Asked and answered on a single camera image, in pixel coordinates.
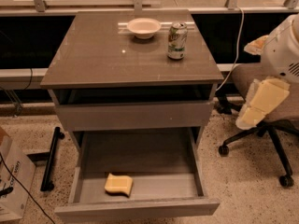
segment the tabletop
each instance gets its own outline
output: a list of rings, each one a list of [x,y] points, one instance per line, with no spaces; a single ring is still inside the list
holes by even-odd
[[[138,39],[126,24],[133,11],[81,12],[74,18],[44,76],[44,89],[79,89],[220,82],[219,71],[188,10],[149,10],[141,17],[162,24],[154,37]],[[173,21],[188,27],[185,57],[167,56]]]

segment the cardboard box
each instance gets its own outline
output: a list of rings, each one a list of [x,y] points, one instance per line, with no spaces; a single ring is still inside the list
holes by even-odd
[[[12,144],[12,139],[1,127],[0,153],[10,172],[30,190],[36,166],[17,146]],[[28,193],[8,172],[1,160],[0,190],[8,187],[12,187],[13,190],[0,197],[0,221],[21,219],[28,200]]]

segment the open drawer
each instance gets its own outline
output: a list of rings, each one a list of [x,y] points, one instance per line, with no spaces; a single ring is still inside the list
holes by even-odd
[[[84,134],[65,222],[212,215],[219,201],[202,185],[189,128],[102,131]],[[109,195],[107,175],[133,178],[130,197]]]

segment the drawer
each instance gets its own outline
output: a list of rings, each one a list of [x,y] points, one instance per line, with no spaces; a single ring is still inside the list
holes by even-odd
[[[77,132],[205,126],[212,108],[204,101],[58,105],[56,113],[65,130]]]
[[[220,204],[189,128],[86,132],[81,147],[69,204],[55,209],[65,222],[212,215]],[[109,173],[134,180],[130,197],[105,192]]]

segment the black panel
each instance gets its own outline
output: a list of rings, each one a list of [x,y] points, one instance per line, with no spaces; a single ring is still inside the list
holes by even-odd
[[[1,17],[0,69],[48,68],[73,19]]]
[[[260,56],[247,54],[243,49],[252,40],[268,35],[291,13],[245,13],[239,46],[238,63],[257,63]],[[241,14],[193,14],[216,63],[233,63]]]

